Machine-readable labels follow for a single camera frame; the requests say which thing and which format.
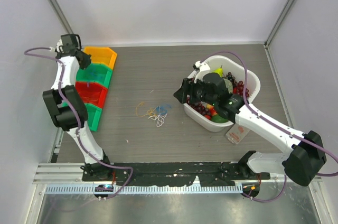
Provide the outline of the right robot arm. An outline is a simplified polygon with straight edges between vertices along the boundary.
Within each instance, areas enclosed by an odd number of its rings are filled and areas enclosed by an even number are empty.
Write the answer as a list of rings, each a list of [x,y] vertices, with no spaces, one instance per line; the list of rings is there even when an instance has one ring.
[[[240,161],[238,171],[244,179],[257,173],[277,173],[289,177],[301,186],[308,186],[326,163],[320,135],[303,133],[267,116],[249,104],[245,97],[231,94],[217,73],[208,73],[202,80],[184,78],[173,96],[182,104],[204,102],[217,114],[243,126],[275,145],[281,153],[248,152]]]

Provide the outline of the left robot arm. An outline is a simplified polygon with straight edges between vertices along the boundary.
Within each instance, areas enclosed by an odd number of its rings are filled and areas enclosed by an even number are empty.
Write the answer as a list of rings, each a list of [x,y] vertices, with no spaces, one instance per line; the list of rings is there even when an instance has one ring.
[[[82,179],[107,181],[112,176],[109,158],[89,129],[88,112],[75,87],[77,72],[91,64],[90,55],[82,51],[77,34],[62,35],[55,52],[58,70],[51,89],[43,92],[44,103],[54,125],[71,136],[82,152]]]

